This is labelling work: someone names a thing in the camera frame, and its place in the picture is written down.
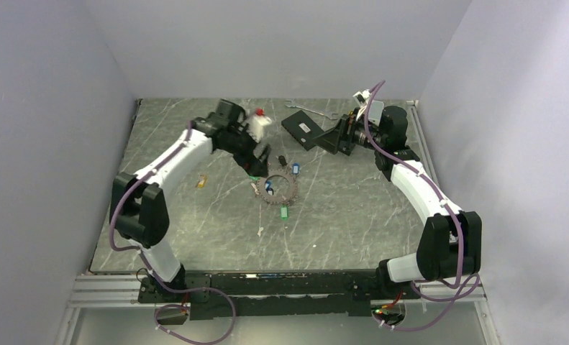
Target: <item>gray wall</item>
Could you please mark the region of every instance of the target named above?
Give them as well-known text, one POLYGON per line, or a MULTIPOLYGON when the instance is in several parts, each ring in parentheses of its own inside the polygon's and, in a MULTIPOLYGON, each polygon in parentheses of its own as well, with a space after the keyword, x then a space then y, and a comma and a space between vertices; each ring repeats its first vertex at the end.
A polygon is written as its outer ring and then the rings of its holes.
POLYGON ((504 344, 569 344, 569 0, 474 0, 420 98, 504 344))
POLYGON ((470 0, 86 0, 136 96, 418 99, 470 0))
POLYGON ((0 0, 0 344, 51 344, 134 108, 82 1, 0 0))

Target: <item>floor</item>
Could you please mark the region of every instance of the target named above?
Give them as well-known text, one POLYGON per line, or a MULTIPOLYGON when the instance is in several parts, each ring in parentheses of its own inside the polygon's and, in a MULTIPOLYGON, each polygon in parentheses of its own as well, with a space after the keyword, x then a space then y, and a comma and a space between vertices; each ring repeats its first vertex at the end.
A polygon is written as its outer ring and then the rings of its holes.
MULTIPOLYGON (((120 170, 134 173, 169 147, 186 121, 205 117, 217 99, 144 99, 132 129, 120 170)), ((288 220, 279 206, 256 198, 250 180, 230 154, 215 152, 180 183, 168 205, 167 239, 187 270, 313 270, 374 268, 382 259, 416 250, 422 223, 403 193, 373 163, 373 151, 356 147, 348 157, 319 147, 305 151, 280 126, 296 112, 283 99, 230 99, 246 109, 262 108, 275 119, 265 141, 270 161, 284 155, 301 166, 299 197, 288 220), (207 175, 197 188, 200 175, 207 175)), ((355 106, 347 99, 305 99, 312 109, 346 114, 355 106)), ((405 101, 387 101, 409 109, 405 101)), ((409 146, 421 157, 419 135, 408 111, 409 146)), ((323 129, 336 121, 310 114, 323 129)), ((285 188, 274 180, 274 189, 285 188)), ((113 252, 107 225, 96 248, 92 271, 135 271, 142 263, 135 252, 113 252)), ((124 241, 117 235, 117 243, 124 241)))

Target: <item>cable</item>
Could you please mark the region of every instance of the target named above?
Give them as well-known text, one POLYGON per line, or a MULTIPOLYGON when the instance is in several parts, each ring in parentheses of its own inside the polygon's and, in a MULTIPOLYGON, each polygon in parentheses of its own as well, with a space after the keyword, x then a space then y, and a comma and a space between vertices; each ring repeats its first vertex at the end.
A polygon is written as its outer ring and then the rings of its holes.
POLYGON ((450 302, 447 304, 447 306, 445 307, 445 309, 443 309, 443 311, 441 312, 441 314, 439 314, 436 318, 434 318, 434 320, 430 321, 429 323, 420 326, 420 327, 412 327, 412 328, 400 328, 400 327, 394 327, 392 326, 392 330, 393 331, 401 331, 401 332, 417 332, 417 331, 423 331, 424 329, 428 329, 430 327, 433 327, 437 322, 441 321, 441 319, 443 318, 443 316, 445 316, 445 314, 447 314, 448 311, 450 311, 450 309, 452 308, 452 306, 454 305, 455 301, 468 295, 470 292, 472 292, 473 290, 475 290, 477 288, 477 286, 479 286, 479 275, 477 275, 476 273, 473 275, 469 275, 466 280, 464 281, 464 283, 461 284, 461 286, 458 288, 458 291, 456 292, 456 294, 454 295, 454 297, 450 300, 450 302), (475 279, 475 283, 473 284, 473 286, 469 289, 469 291, 467 291, 464 294, 461 294, 462 289, 465 287, 464 285, 466 285, 466 283, 468 283, 468 281, 472 278, 476 278, 475 279))
MULTIPOLYGON (((371 104, 373 102, 373 99, 375 98, 375 95, 377 94, 377 92, 379 92, 380 88, 383 86, 383 84, 385 83, 385 80, 382 80, 381 82, 379 82, 377 85, 373 86, 370 90, 370 95, 369 95, 369 99, 367 100, 367 107, 364 109, 364 114, 369 114, 369 110, 371 108, 371 104)), ((411 288, 422 298, 426 299, 426 300, 433 300, 433 301, 439 301, 439 302, 450 302, 447 307, 445 307, 445 309, 443 310, 443 312, 441 312, 441 314, 438 315, 438 317, 436 317, 433 321, 427 323, 426 325, 422 326, 422 327, 416 327, 416 328, 393 328, 393 329, 397 329, 398 331, 422 331, 426 328, 429 328, 433 325, 435 325, 437 322, 439 322, 439 320, 441 320, 441 318, 449 311, 449 309, 452 307, 453 303, 462 298, 465 297, 469 294, 471 294, 479 285, 479 276, 478 275, 470 275, 465 282, 463 282, 462 284, 460 284, 461 280, 462 280, 462 266, 463 266, 463 260, 464 260, 464 234, 462 232, 462 225, 460 224, 460 221, 458 220, 458 218, 456 217, 454 211, 451 209, 451 207, 449 206, 449 204, 447 203, 447 201, 445 200, 445 197, 443 196, 443 194, 440 192, 439 188, 437 187, 437 185, 428 177, 426 176, 424 173, 420 173, 419 170, 417 170, 415 167, 413 167, 412 165, 410 165, 409 163, 399 159, 398 157, 391 155, 389 153, 387 153, 384 149, 382 149, 381 147, 379 147, 376 143, 375 140, 373 140, 373 136, 371 135, 370 131, 369 131, 369 118, 368 116, 364 116, 363 119, 364 125, 365 125, 365 136, 367 137, 367 139, 369 140, 369 142, 371 143, 371 145, 373 146, 373 148, 377 151, 380 152, 382 155, 386 156, 388 159, 393 160, 394 162, 396 162, 397 164, 403 165, 404 167, 406 167, 407 169, 409 169, 410 171, 412 171, 414 174, 418 175, 422 180, 424 180, 428 186, 430 186, 430 188, 434 191, 434 193, 437 195, 437 197, 439 198, 439 201, 445 201, 444 204, 444 208, 447 211, 447 213, 451 216, 451 219, 454 222, 454 226, 456 228, 456 231, 458 232, 458 265, 456 267, 456 279, 455 282, 453 284, 450 284, 448 282, 445 282, 444 280, 439 280, 440 282, 442 282, 443 284, 445 284, 446 286, 448 286, 449 288, 452 289, 456 289, 458 288, 458 291, 456 292, 456 294, 454 295, 454 297, 451 298, 432 298, 429 296, 426 296, 424 294, 422 294, 417 287, 415 286, 414 282, 411 282, 411 288), (472 278, 472 277, 477 277, 477 279, 475 280, 475 284, 473 284, 473 286, 464 294, 462 294, 462 289, 466 286, 466 284, 468 283, 468 281, 472 278)))
POLYGON ((119 214, 121 213, 122 209, 123 209, 123 205, 125 204, 125 201, 129 198, 130 195, 132 195, 134 193, 134 191, 136 190, 136 188, 138 188, 140 185, 142 185, 144 182, 146 182, 146 180, 148 180, 151 176, 154 176, 155 174, 157 174, 157 171, 159 171, 159 169, 161 169, 164 165, 168 164, 168 162, 170 162, 170 160, 172 160, 172 158, 174 156, 176 156, 185 146, 186 146, 186 142, 188 142, 191 138, 191 122, 188 123, 187 126, 187 133, 185 136, 185 139, 183 140, 183 142, 178 145, 167 157, 165 157, 161 162, 159 162, 152 170, 150 170, 149 172, 147 172, 144 176, 142 176, 141 178, 138 178, 138 180, 132 185, 132 187, 130 187, 121 197, 121 200, 119 200, 119 202, 117 203, 117 206, 114 209, 113 212, 113 216, 110 220, 110 225, 109 225, 109 243, 111 245, 111 248, 115 251, 115 252, 123 252, 126 250, 130 250, 130 249, 135 249, 139 252, 139 256, 140 259, 142 260, 142 262, 144 262, 145 266, 146 266, 146 270, 155 278, 155 280, 158 281, 158 283, 161 285, 161 287, 170 292, 170 293, 195 293, 195 292, 205 292, 205 291, 211 291, 213 293, 217 293, 219 295, 222 295, 223 297, 225 297, 225 299, 227 300, 227 302, 229 302, 229 304, 231 305, 231 310, 232 310, 232 318, 231 318, 231 324, 229 326, 229 329, 227 330, 227 332, 225 332, 225 334, 223 334, 223 336, 221 336, 220 338, 218 338, 217 340, 213 340, 213 341, 208 341, 208 342, 202 342, 202 341, 194 341, 191 339, 187 339, 184 336, 173 332, 169 329, 167 329, 164 326, 161 326, 159 324, 159 320, 158 320, 158 316, 159 313, 164 310, 164 309, 169 309, 169 308, 177 308, 180 309, 181 306, 178 304, 168 304, 168 305, 164 305, 163 307, 157 309, 155 311, 155 315, 153 317, 154 321, 155 321, 155 325, 157 325, 157 327, 155 329, 159 329, 161 331, 166 332, 167 334, 170 334, 171 336, 174 336, 182 341, 186 341, 187 343, 193 344, 193 345, 214 345, 214 344, 218 344, 221 341, 225 340, 232 332, 233 332, 233 327, 235 325, 235 304, 233 303, 233 300, 224 292, 222 292, 221 290, 215 289, 213 287, 195 287, 192 289, 185 289, 185 290, 177 290, 177 289, 173 289, 169 286, 167 286, 163 280, 161 279, 161 277, 153 270, 153 267, 151 266, 151 264, 148 262, 147 258, 145 257, 145 255, 142 253, 142 250, 140 249, 140 247, 138 246, 127 246, 127 247, 117 247, 116 244, 114 243, 114 227, 115 227, 115 223, 117 220, 117 217, 119 216, 119 214))
MULTIPOLYGON (((365 109, 364 114, 369 114, 369 110, 371 108, 371 104, 373 102, 373 99, 375 98, 375 95, 377 94, 377 92, 379 92, 380 88, 382 87, 382 85, 385 82, 386 82, 385 80, 382 80, 377 85, 375 85, 371 88, 371 90, 373 90, 373 92, 371 92, 371 94, 369 95, 369 99, 367 101, 367 108, 365 109)), ((419 177, 422 180, 424 180, 428 184, 428 186, 430 186, 430 188, 434 191, 434 193, 437 195, 437 197, 439 198, 439 201, 445 200, 445 197, 443 196, 443 194, 441 194, 439 187, 428 176, 426 176, 425 174, 420 174, 420 171, 417 170, 415 167, 413 167, 409 163, 399 159, 398 157, 387 153, 381 147, 379 147, 379 145, 377 145, 375 143, 375 140, 373 140, 373 136, 371 135, 371 133, 369 131, 369 118, 368 118, 368 116, 364 116, 364 125, 365 125, 365 136, 367 137, 367 139, 369 140, 369 142, 371 143, 371 145, 373 146, 373 148, 376 151, 380 152, 382 155, 386 156, 388 159, 393 160, 397 164, 403 165, 407 169, 411 170, 414 174, 417 174, 417 175, 419 174, 419 177)), ((452 220, 454 222, 454 226, 456 228, 456 231, 458 232, 458 267, 456 269, 456 280, 452 285, 447 284, 447 286, 449 288, 457 288, 460 286, 460 281, 462 280, 462 263, 464 260, 464 234, 462 233, 462 226, 460 225, 460 221, 458 221, 458 218, 455 216, 455 213, 451 209, 449 204, 446 203, 444 205, 444 207, 445 207, 445 210, 447 210, 449 215, 452 217, 452 220)))
POLYGON ((136 280, 139 281, 142 284, 142 281, 140 280, 140 278, 138 277, 138 273, 140 273, 140 271, 145 270, 147 271, 147 275, 149 275, 149 270, 147 270, 145 267, 141 267, 138 269, 138 271, 136 271, 136 280))
POLYGON ((392 303, 382 305, 381 307, 385 309, 392 308, 394 307, 395 304, 397 304, 401 300, 402 297, 403 297, 403 290, 399 291, 398 295, 396 295, 396 298, 394 298, 394 301, 392 303))

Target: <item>small object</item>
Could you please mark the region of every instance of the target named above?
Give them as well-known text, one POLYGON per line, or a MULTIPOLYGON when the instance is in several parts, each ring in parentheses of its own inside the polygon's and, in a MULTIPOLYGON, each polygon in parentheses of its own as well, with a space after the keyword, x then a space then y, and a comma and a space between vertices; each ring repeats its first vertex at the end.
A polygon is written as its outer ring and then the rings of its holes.
POLYGON ((259 188, 257 188, 257 185, 252 183, 252 182, 250 183, 250 185, 252 186, 252 189, 255 190, 255 195, 258 196, 259 195, 259 188))
POLYGON ((206 184, 206 180, 208 179, 208 176, 206 175, 200 175, 199 176, 199 182, 197 183, 196 187, 197 188, 203 188, 204 185, 206 184))
POLYGON ((338 120, 340 118, 340 115, 338 113, 327 114, 327 113, 322 112, 322 111, 311 110, 311 109, 308 109, 308 108, 302 106, 301 104, 296 103, 292 99, 287 99, 286 102, 284 103, 284 105, 286 106, 286 108, 297 108, 297 109, 309 111, 310 113, 314 113, 314 114, 318 114, 320 116, 324 116, 329 120, 338 120))
POLYGON ((316 146, 313 138, 324 133, 322 128, 303 111, 297 111, 280 123, 306 151, 316 146))
POLYGON ((282 205, 280 206, 280 218, 282 218, 282 220, 286 220, 288 219, 288 206, 287 205, 282 205))
POLYGON ((288 165, 288 163, 286 162, 286 158, 284 158, 284 156, 278 156, 278 161, 280 162, 280 165, 282 165, 282 167, 288 165))
POLYGON ((299 189, 297 186, 297 182, 295 181, 295 176, 291 174, 290 170, 284 169, 277 169, 277 170, 269 170, 268 176, 265 178, 260 178, 257 182, 258 185, 264 185, 265 182, 273 178, 274 176, 281 176, 286 179, 288 182, 288 189, 282 192, 281 195, 270 195, 267 189, 260 188, 260 196, 263 200, 267 203, 273 205, 277 204, 287 204, 290 205, 294 202, 295 197, 297 196, 297 190, 299 189))

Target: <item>gear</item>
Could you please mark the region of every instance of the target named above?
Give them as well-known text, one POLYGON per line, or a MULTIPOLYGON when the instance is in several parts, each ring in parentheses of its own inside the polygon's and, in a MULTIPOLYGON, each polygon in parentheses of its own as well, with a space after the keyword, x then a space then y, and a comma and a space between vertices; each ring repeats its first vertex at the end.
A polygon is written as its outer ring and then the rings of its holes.
POLYGON ((290 172, 284 169, 269 170, 268 176, 266 178, 259 178, 257 186, 261 198, 271 205, 273 204, 291 205, 294 202, 295 198, 297 197, 297 190, 299 189, 295 177, 290 172), (265 183, 274 176, 281 176, 285 178, 286 181, 288 181, 288 190, 284 192, 284 194, 282 195, 271 196, 265 189, 265 183))

